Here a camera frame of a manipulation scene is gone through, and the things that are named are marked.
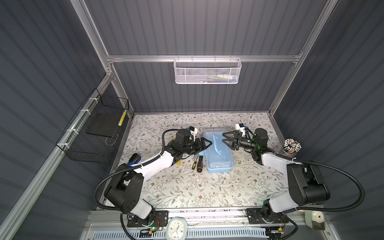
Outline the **light blue plastic tool box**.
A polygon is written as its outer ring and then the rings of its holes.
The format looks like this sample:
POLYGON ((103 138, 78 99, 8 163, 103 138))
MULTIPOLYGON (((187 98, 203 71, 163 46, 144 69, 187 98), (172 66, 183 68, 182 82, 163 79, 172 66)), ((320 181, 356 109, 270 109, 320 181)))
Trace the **light blue plastic tool box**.
POLYGON ((207 169, 210 174, 227 173, 234 167, 232 151, 222 142, 223 133, 226 132, 228 130, 223 128, 203 131, 203 137, 213 143, 203 154, 206 157, 207 169))

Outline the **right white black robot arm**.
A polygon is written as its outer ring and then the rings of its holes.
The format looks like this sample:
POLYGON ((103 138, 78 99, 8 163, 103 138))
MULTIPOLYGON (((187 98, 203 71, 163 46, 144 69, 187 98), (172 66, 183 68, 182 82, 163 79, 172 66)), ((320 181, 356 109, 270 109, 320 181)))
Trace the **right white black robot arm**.
POLYGON ((268 134, 265 129, 258 128, 252 137, 242 131, 235 130, 223 133, 223 143, 232 150, 243 148, 259 165, 273 168, 284 175, 288 181, 288 190, 283 194, 264 201, 259 216, 267 223, 278 217, 298 210, 319 212, 343 212, 352 210, 363 203, 366 193, 363 185, 349 173, 325 164, 299 161, 276 153, 268 147, 268 134), (330 199, 331 193, 320 168, 327 168, 349 178, 359 189, 358 199, 345 207, 315 208, 311 204, 330 199))

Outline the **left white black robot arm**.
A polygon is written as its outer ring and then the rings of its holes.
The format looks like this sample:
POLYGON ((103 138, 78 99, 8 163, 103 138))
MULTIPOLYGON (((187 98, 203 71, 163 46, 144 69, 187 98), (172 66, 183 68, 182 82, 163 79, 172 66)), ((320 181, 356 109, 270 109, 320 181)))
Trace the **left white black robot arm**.
POLYGON ((155 218, 155 208, 141 197, 143 183, 163 169, 180 161, 184 155, 198 155, 208 149, 212 141, 196 138, 187 129, 168 129, 162 133, 160 153, 135 165, 120 165, 115 172, 97 184, 94 204, 103 210, 133 215, 146 226, 155 218))

